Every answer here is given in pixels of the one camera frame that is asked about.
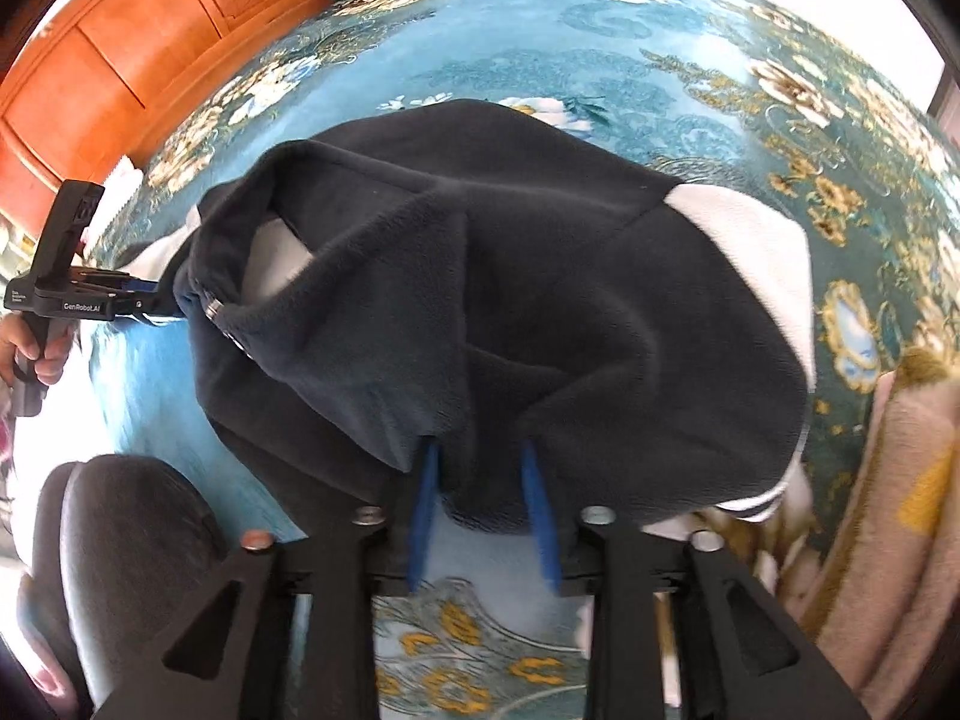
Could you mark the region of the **person's left hand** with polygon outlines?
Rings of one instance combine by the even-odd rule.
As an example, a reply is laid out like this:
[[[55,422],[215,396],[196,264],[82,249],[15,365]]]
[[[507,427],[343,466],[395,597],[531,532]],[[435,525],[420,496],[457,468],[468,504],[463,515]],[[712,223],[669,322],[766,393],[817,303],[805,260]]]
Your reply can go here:
[[[59,382],[64,373],[65,364],[70,356],[76,325],[71,323],[58,337],[49,340],[46,348],[39,349],[31,328],[21,314],[7,314],[0,322],[0,369],[2,379],[7,385],[13,385],[14,360],[16,355],[34,362],[34,372],[44,385]]]

